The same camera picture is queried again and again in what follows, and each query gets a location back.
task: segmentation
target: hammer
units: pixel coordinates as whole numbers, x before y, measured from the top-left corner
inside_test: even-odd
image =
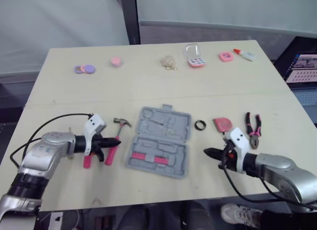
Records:
[[[128,125],[128,126],[131,127],[131,124],[130,124],[130,123],[128,122],[128,120],[126,120],[126,119],[116,118],[116,117],[113,119],[113,122],[120,124],[119,131],[118,131],[118,133],[117,133],[117,136],[115,137],[116,139],[120,140],[120,137],[119,137],[119,136],[120,136],[120,132],[121,132],[123,126],[124,126],[124,125]],[[118,146],[116,146],[116,147],[111,147],[111,148],[110,148],[109,153],[108,153],[108,156],[107,156],[107,158],[106,158],[106,160],[105,160],[105,164],[106,164],[106,165],[109,165],[109,166],[110,166],[110,165],[112,164],[112,161],[113,161],[113,158],[114,158],[114,154],[115,154],[115,151],[117,150],[117,147],[118,147]]]

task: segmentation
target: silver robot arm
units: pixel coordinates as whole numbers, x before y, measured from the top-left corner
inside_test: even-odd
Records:
[[[7,212],[36,215],[42,195],[62,157],[72,155],[76,137],[72,133],[43,135],[23,159],[7,194],[0,199],[0,220]]]
[[[284,156],[249,153],[249,141],[237,127],[226,133],[224,141],[227,169],[267,181],[285,199],[317,207],[317,177],[311,172],[299,168],[293,160]],[[208,148],[204,152],[211,158],[222,160],[224,150]],[[294,204],[288,205],[295,213],[317,212]]]
[[[94,153],[103,162],[101,148],[115,147],[121,143],[115,138],[103,138],[100,133],[105,127],[106,123],[95,114],[86,122],[84,136],[75,136],[69,132],[44,134],[40,142],[27,152],[9,191],[0,199],[0,230],[6,215],[37,215],[44,190],[61,158],[71,157],[74,153]],[[9,226],[15,229],[14,220],[9,222]]]

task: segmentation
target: screen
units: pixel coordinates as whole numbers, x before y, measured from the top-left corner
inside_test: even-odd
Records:
[[[297,54],[286,76],[289,84],[317,82],[317,54]]]

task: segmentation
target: pliers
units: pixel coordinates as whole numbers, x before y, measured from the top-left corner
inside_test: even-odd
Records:
[[[257,128],[253,131],[253,128],[250,123],[250,112],[246,114],[246,126],[247,126],[247,133],[251,137],[250,144],[253,149],[257,149],[259,145],[259,137],[261,137],[261,117],[260,115],[256,115],[257,121]]]

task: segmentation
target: table surface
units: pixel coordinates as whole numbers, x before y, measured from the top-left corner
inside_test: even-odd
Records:
[[[10,153],[48,119],[77,112],[101,115],[108,124],[102,132],[105,137],[117,132],[114,117],[129,120],[133,128],[123,129],[123,142],[112,166],[100,164],[94,157],[92,167],[84,169],[83,154],[75,155],[73,160],[62,159],[43,195],[42,211],[234,196],[217,167],[219,161],[208,158],[203,150],[224,145],[213,118],[227,117],[244,131],[246,112],[262,117],[263,135],[253,153],[285,155],[317,174],[317,131],[257,42],[199,44],[207,65],[197,69],[186,63],[182,54],[185,44],[51,49],[0,166],[0,192],[7,191],[16,174]],[[253,52],[256,60],[249,62],[235,56],[234,61],[223,63],[217,58],[219,52],[234,47]],[[108,64],[111,55],[121,56],[125,64],[112,68]],[[175,57],[177,71],[160,66],[159,59],[164,55]],[[74,65],[83,63],[94,64],[96,73],[78,75],[72,71]],[[207,123],[204,131],[192,126],[187,142],[189,171],[184,179],[124,166],[141,108],[160,108],[162,104],[191,114],[193,123],[197,119]],[[38,136],[48,131],[67,132],[69,127],[81,135],[85,121],[83,117],[56,120]],[[230,174],[242,193],[265,192],[259,179]]]

